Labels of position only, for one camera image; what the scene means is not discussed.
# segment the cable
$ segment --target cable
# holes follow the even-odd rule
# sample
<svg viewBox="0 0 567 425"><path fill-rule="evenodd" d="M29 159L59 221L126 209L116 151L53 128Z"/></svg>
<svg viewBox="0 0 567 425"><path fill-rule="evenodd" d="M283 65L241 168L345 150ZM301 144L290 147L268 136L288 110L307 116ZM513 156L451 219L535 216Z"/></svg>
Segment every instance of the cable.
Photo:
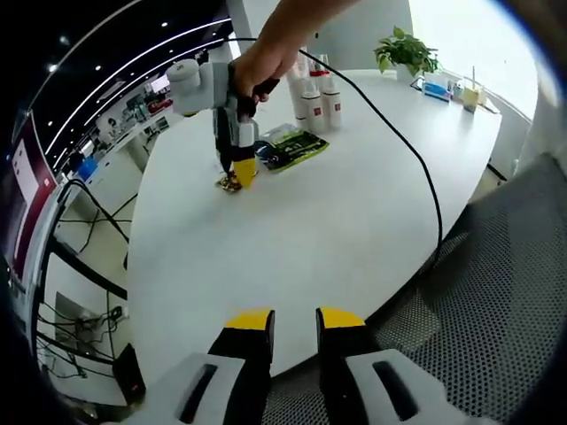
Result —
<svg viewBox="0 0 567 425"><path fill-rule="evenodd" d="M106 320L105 316L108 314L108 313L102 313L100 316L94 317L94 318L91 318L91 319L81 319L81 318L72 319L70 317L66 317L65 315L61 314L60 312L58 312L56 309L54 309L51 305L47 304L46 302L42 302L42 304L45 305L46 307L48 307L50 310L52 310L60 318L65 319L66 321L71 321L73 324L78 324L80 326L85 324L85 323L97 323L98 321L100 321L101 319L104 318L103 321L101 322L101 325L102 325L102 323L104 323L105 320ZM120 308L119 306L114 307L111 310L111 313L113 313L114 311L117 311L119 308ZM46 323L49 323L50 325L59 325L59 326L71 324L71 323L52 323L52 322L46 321L45 319L43 319L43 321L45 321Z"/></svg>
<svg viewBox="0 0 567 425"><path fill-rule="evenodd" d="M110 317L110 292L106 292L106 312L107 317ZM114 353L114 342L113 342L113 332L111 331L110 320L108 323L108 340L110 341L110 353L113 355L113 360L116 360L116 354Z"/></svg>
<svg viewBox="0 0 567 425"><path fill-rule="evenodd" d="M228 42L228 41L232 41L232 42L255 42L256 40L257 40L256 38L237 37L237 38L227 38L224 41L225 42ZM433 184L433 179L431 178L431 174L429 172L429 168L427 167L427 164L425 164L425 161L423 160L422 156L419 154L419 152L416 150L416 148L414 148L411 145L411 143L408 141L408 139L406 139L406 137L384 116L384 114L381 113L380 110L378 110L378 108L376 108L376 106L372 103L372 101L364 94L364 92L350 78L348 78L346 75L342 74L340 71L337 71L333 67L325 64L323 61L316 58L315 56L310 55L306 51L299 50L299 52L301 54L303 54L304 56L310 58L315 63L322 66L323 68L327 69L328 71L331 71L332 73L334 73L335 75L340 77L343 81L345 81L348 85L350 85L359 95L361 95L362 99L364 99L364 101L368 104L370 109L372 109L372 111L374 111L374 113L378 117L380 117L380 119L385 123L385 125L388 126L388 128L391 129L391 131L396 136L398 136L398 138L406 145L406 147L417 158L420 165L422 166L423 172L425 173L425 178L427 179L427 184L429 185L429 188L431 190L431 195L433 196L433 202L435 204L435 213L437 214L437 224L438 224L437 247L435 248L433 261L430 263L430 265L427 268L424 269L425 271L422 272L422 274L429 273L437 264L437 262L439 260L439 255L441 253L441 245L443 244L443 219L442 219L442 216L441 216L441 207L439 205L439 199L437 197L437 191L435 190L435 185Z"/></svg>
<svg viewBox="0 0 567 425"><path fill-rule="evenodd" d="M102 221L108 221L107 219L99 219L95 221L96 223L100 223ZM131 223L132 220L115 220L117 223ZM59 223L92 223L92 221L88 220L59 220Z"/></svg>
<svg viewBox="0 0 567 425"><path fill-rule="evenodd" d="M66 316L64 316L63 314L61 314L60 312L58 312L57 310L55 310L52 306L50 306L47 303L43 303L43 305L45 305L46 307L48 307L50 310L52 310L57 316L59 316L61 319L65 319L66 321L75 321L75 319L70 319Z"/></svg>
<svg viewBox="0 0 567 425"><path fill-rule="evenodd" d="M59 378L59 379L75 378L76 376L80 376L81 378L84 379L84 376L81 375L81 374L73 374L73 375L65 375L65 376L63 376L63 375L59 375L59 374L56 374L55 372L53 372L51 369L49 369L49 368L47 367L47 365L45 365L45 368L46 368L52 375L56 376L56 377Z"/></svg>
<svg viewBox="0 0 567 425"><path fill-rule="evenodd" d="M71 186L77 186L80 189L82 189L89 196L90 201L95 205L95 207L98 208L98 210L106 217L106 219L108 221L110 221L110 224L112 224L113 227L118 231L118 233L120 233L122 238L127 243L130 242L130 238L126 236L126 234L124 233L122 228L118 225L118 223L113 218L113 216L110 215L110 213L108 213L108 211L106 211L105 208L103 208L103 206L97 201L97 199L95 197L93 197L92 193L90 193L89 188L87 188L87 185L84 182L82 182L81 180L72 179L72 180L68 181L58 195L58 202L63 201L63 199L65 198L65 196L66 196L67 192L69 191L69 189L71 188Z"/></svg>
<svg viewBox="0 0 567 425"><path fill-rule="evenodd" d="M54 356L56 356L56 357L58 357L58 358L60 358L60 359L62 359L62 360L64 360L64 361L66 361L66 362L69 363L70 365L73 365L73 366L75 366L75 367L78 367L78 368L81 369L81 370L85 370L85 371L87 371L87 372L91 372L92 374L95 374L95 375L106 376L107 378L114 378L114 376L112 376L112 375L104 374L104 373L102 373L102 372L98 372L97 370L92 370L92 369L89 369L89 368L87 368L87 367L79 366L79 365L77 365L76 361L71 361L70 359L66 359L65 357L63 357L63 356L60 355L59 353L54 352L51 348L49 348L49 347L46 346L46 345L42 346L42 348L43 348L44 350L47 350L48 352L50 352L50 353L53 354Z"/></svg>
<svg viewBox="0 0 567 425"><path fill-rule="evenodd" d="M95 231L95 225L97 224L97 217L98 217L98 212L95 214L94 220L90 223L90 229L89 229L89 235L87 236L87 242L85 242L85 244L82 246L82 248L80 248L79 253L82 253L83 251L85 251L85 248L87 248L87 245L89 245L90 237L92 236L92 233Z"/></svg>
<svg viewBox="0 0 567 425"><path fill-rule="evenodd" d="M76 334L74 334L74 333L72 333L72 332L69 332L68 330L66 330L66 329L64 329L64 328L61 328L57 323L52 323L52 322L49 322L49 321L45 320L45 319L42 317L41 314L38 315L38 318L39 318L39 320L42 321L43 323L50 324L52 327L54 327L54 328L56 328L56 329L59 329L61 332L65 333L65 334L67 334L67 335L69 335L69 336L71 336L75 341L77 341L77 342L79 342L79 343L88 344L86 341L80 339ZM114 360L113 357L109 356L108 354L106 354L106 353L104 353L104 352L101 352L100 350L97 350L97 349L96 349L95 347L93 347L92 345L89 345L89 347L92 349L92 351L96 352L97 354L103 355L103 356L107 357L108 359Z"/></svg>

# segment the ceiling light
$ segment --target ceiling light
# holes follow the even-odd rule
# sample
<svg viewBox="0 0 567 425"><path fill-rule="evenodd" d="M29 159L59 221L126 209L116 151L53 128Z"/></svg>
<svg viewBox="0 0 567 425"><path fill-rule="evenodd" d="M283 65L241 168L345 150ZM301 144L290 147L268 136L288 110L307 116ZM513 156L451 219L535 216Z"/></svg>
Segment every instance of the ceiling light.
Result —
<svg viewBox="0 0 567 425"><path fill-rule="evenodd" d="M118 75L119 73L121 73L122 71L124 71L124 69L126 69L128 66L132 65L134 62L136 62L139 58L147 55L148 53L150 53L151 51L154 51L158 48L160 48L161 46L165 46L166 44L172 42L173 40L178 39L179 37L183 37L184 35L190 34L190 33L194 33L195 31L199 31L199 29L203 29L203 28L207 28L207 27L211 27L213 25L217 25L217 24L221 24L223 22L228 22L230 21L230 18L225 18L225 19L220 19L220 20L216 20L215 22L210 22L208 24L205 25L201 25L200 27L194 27L192 29L188 29L187 31L183 31L182 33L179 33L178 35L174 35L173 37L168 38L167 40L163 41L163 42L159 42L158 44L156 44L155 46L151 47L150 49L143 51L142 53L140 53L138 56L136 56L133 59L130 59L126 64L124 64L123 66L121 66L120 68L118 68L116 71L114 71L111 75L109 75L106 80L104 80L103 82L101 82L94 90L92 90L90 92L90 94L88 96L86 96L83 101L79 104L79 106L77 106L75 108L75 110L73 112L71 112L71 115L69 115L69 118L66 119L66 121L63 123L63 126L61 126L61 128L59 129L59 131L55 134L55 136L53 137L53 140L51 140L50 145L47 147L47 150L45 151L46 153L49 153L49 151L51 150L51 148L53 147L53 145L55 144L55 142L57 141L57 139L59 138L59 136L61 135L61 133L63 133L63 130L65 129L65 127L67 127L67 124L69 124L69 122L73 119L73 117L77 114L77 112L89 101L89 99L91 99L95 93L97 93L101 88L104 87L104 85L109 82L111 79L113 79L116 75Z"/></svg>
<svg viewBox="0 0 567 425"><path fill-rule="evenodd" d="M214 41L212 41L212 42L206 42L205 44L202 44L202 45L200 45L200 46L194 47L193 49L189 49L189 50L187 50L187 51L184 51L183 53L180 53L179 55L174 56L173 59L180 58L181 56L185 56L186 54L191 53L192 51L199 50L199 49L203 49L203 48L206 47L206 46L209 46L209 45L211 45L211 44L216 44L216 43L221 42L221 41L222 41L221 39L218 39L218 40L214 40ZM95 113L93 113L93 114L91 115L91 117L90 117L88 120L85 121L85 123L83 124L83 126L84 126L84 127L87 127L87 125L89 125L89 123L95 118L95 115L98 114L97 116L100 117L99 112L101 112L104 108L106 108L106 106L107 106L108 104L110 104L120 93L122 93L124 90L126 90L128 87L130 87L132 84L135 84L135 83L138 82L139 80L142 80L142 78L143 78L144 76L145 76L145 78L146 78L146 80L147 80L147 78L148 78L148 75L147 75L147 74L148 74L148 73L153 73L155 70L161 68L163 65L167 65L170 60L171 60L171 59L168 59L168 60L166 60L165 62L162 62L161 64L159 64L159 65L157 65L157 66L154 66L150 71L146 71L145 73L143 73L143 74L140 75L139 77L137 77L137 78L135 78L134 80L132 80L130 83L128 83L128 84L126 84L125 86L123 86L119 91L117 91L116 93L114 93L114 96L112 96L110 99L108 99L108 100L106 101L106 103L103 104L103 105L98 109L98 111L96 111Z"/></svg>

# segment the desk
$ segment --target desk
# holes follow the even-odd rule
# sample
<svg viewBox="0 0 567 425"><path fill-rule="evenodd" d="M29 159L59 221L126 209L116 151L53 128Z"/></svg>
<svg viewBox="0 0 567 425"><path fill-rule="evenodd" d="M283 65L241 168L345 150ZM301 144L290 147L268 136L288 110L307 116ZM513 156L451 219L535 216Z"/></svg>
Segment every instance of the desk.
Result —
<svg viewBox="0 0 567 425"><path fill-rule="evenodd" d="M85 182L93 196L110 214L118 211L138 192L148 161L145 130L163 119L172 127L183 117L176 115L173 107L169 107L147 121L134 125L98 161L97 169ZM71 188L66 201L66 208L69 207L73 207L83 220L92 220L97 211L89 197L76 187ZM57 226L58 237L77 251L84 245L88 232L89 226Z"/></svg>
<svg viewBox="0 0 567 425"><path fill-rule="evenodd" d="M374 71L346 73L428 164L454 225L490 158L501 117L424 97ZM368 317L418 270L437 240L417 159L342 81L344 128L330 147L252 189L215 188L211 113L159 137L136 202L128 257L136 355L152 384L191 352L207 352L241 308L276 309L272 375L316 353L315 308ZM286 93L256 119L293 122Z"/></svg>

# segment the wire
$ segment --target wire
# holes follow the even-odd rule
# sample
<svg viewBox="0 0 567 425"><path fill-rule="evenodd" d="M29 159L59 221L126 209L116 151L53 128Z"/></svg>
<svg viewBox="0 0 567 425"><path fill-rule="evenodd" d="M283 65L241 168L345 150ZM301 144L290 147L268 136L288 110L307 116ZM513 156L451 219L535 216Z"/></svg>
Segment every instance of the wire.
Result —
<svg viewBox="0 0 567 425"><path fill-rule="evenodd" d="M109 221L107 219L99 219L97 221L95 221L96 223L100 223L102 221ZM115 220L117 223L131 223L132 220ZM92 223L92 221L88 221L88 220L59 220L59 223Z"/></svg>
<svg viewBox="0 0 567 425"><path fill-rule="evenodd" d="M51 325L52 327L54 327L54 328L56 328L56 329L59 329L61 332L65 333L65 334L67 334L67 335L69 335L69 336L71 336L75 341L77 341L77 342L79 342L79 343L89 344L89 343L87 343L86 341L80 339L80 338L79 338L76 334L74 334L73 332L69 332L67 329L61 328L57 323L52 323L52 322L49 322L49 321L45 320L45 319L42 317L41 314L38 314L38 318L39 318L39 320L42 321L43 323L47 323L47 324ZM100 350L97 350L97 349L96 349L95 347L93 347L92 345L90 345L89 348L92 349L92 351L94 351L94 352L96 352L96 353L98 353L98 354L100 354L100 355L102 355L102 356L107 357L108 359L114 360L112 356L109 356L108 354L106 354L106 353L104 353L104 352L101 352Z"/></svg>
<svg viewBox="0 0 567 425"><path fill-rule="evenodd" d="M56 377L59 378L59 379L75 378L76 376L80 376L81 378L84 379L84 375L81 375L81 374L73 374L73 375L65 375L65 376L63 376L63 375L59 375L59 374L56 374L55 372L53 372L51 369L49 369L49 368L47 367L47 365L45 365L45 368L46 368L52 375L56 376Z"/></svg>
<svg viewBox="0 0 567 425"><path fill-rule="evenodd" d="M66 316L64 316L63 314L61 314L60 312L58 312L57 310L55 310L52 306L50 306L47 303L43 303L43 305L45 305L46 307L48 307L50 310L52 310L57 316L59 316L61 319L65 319L66 321L75 321L75 319L70 319Z"/></svg>
<svg viewBox="0 0 567 425"><path fill-rule="evenodd" d="M107 317L110 317L110 292L106 292L106 313L108 314ZM113 332L110 326L110 320L107 322L108 324L108 340L110 341L110 353L113 355L113 360L116 360L116 354L114 353L114 342L113 342Z"/></svg>
<svg viewBox="0 0 567 425"><path fill-rule="evenodd" d="M94 220L90 223L90 229L89 229L89 235L87 236L87 242L85 242L85 244L82 246L82 248L80 248L79 253L82 253L83 251L85 251L85 248L87 248L87 245L89 245L90 237L92 236L93 232L95 231L95 226L97 224L97 217L98 217L98 212L95 214Z"/></svg>
<svg viewBox="0 0 567 425"><path fill-rule="evenodd" d="M81 180L78 179L72 179L70 181L68 181L65 186L63 187L63 189L60 191L59 196L58 196L58 202L61 202L62 199L67 195L69 188L71 188L71 186L77 186L80 189L82 189L90 198L90 201L95 205L96 208L98 208L98 210L106 217L106 219L108 221L110 221L110 223L113 225L113 227L118 231L118 233L120 233L120 235L122 236L122 238L126 241L126 243L130 242L130 238L126 236L126 234L124 233L124 231L120 228L120 226L118 225L118 223L116 222L116 220L114 219L114 217L108 212L106 211L105 208L103 208L103 206L97 201L97 199L92 195L92 193L90 193L89 188L87 188L87 185L82 182Z"/></svg>
<svg viewBox="0 0 567 425"><path fill-rule="evenodd" d="M256 40L257 40L256 38L237 37L237 38L227 38L224 41L225 42L228 42L228 41L255 42ZM384 116L383 113L380 112L380 110L378 108L376 108L376 106L372 103L372 101L364 94L364 92L350 78L348 78L346 75L342 74L340 71L337 71L333 67L325 64L323 61L316 58L315 56L310 55L306 51L299 50L299 52L301 54L303 54L304 56L310 58L315 63L322 66L323 68L327 69L328 71L331 71L332 73L334 73L335 75L340 77L349 86L351 86L359 95L361 95L362 99L364 99L364 101L368 104L370 109L372 109L372 111L374 111L374 113L378 117L380 117L380 119L385 123L385 125L388 126L388 128L391 129L391 131L396 136L398 136L398 138L406 145L406 147L411 151L411 153L414 154L414 156L417 158L420 165L422 166L423 172L425 173L425 178L427 179L427 184L429 185L429 188L430 188L430 191L431 191L431 195L433 196L433 202L435 204L435 213L437 214L437 225L438 225L437 247L435 248L433 261L422 272L422 273L429 273L437 264L437 262L439 260L439 255L441 253L441 245L443 244L443 219L442 219L442 216L441 216L441 207L439 205L439 199L437 197L437 191L435 190L435 185L433 184L433 179L431 178L431 174L430 174L429 168L427 167L427 164L425 164L425 161L423 160L422 156L419 154L419 152L416 150L416 148L414 148L412 146L412 144L408 141L408 139Z"/></svg>
<svg viewBox="0 0 567 425"><path fill-rule="evenodd" d="M65 357L63 357L63 356L60 355L59 353L54 352L51 348L49 348L49 347L46 346L46 345L42 346L42 348L43 348L44 350L47 350L47 351L50 352L51 354L53 354L55 357L58 357L58 358L60 358L60 359L62 359L62 360L64 360L64 361L66 361L66 362L69 363L70 365L73 365L73 366L75 366L75 367L78 367L78 368L81 369L81 370L85 370L85 371L87 371L87 372L91 372L92 374L95 374L95 375L106 376L106 377L108 377L108 378L114 378L114 376L112 376L112 375L104 374L104 373L102 373L102 372L98 372L97 370L89 369L88 367L79 366L79 365L77 365L77 362L76 362L76 361L72 361L72 360L70 360L70 359L66 359Z"/></svg>

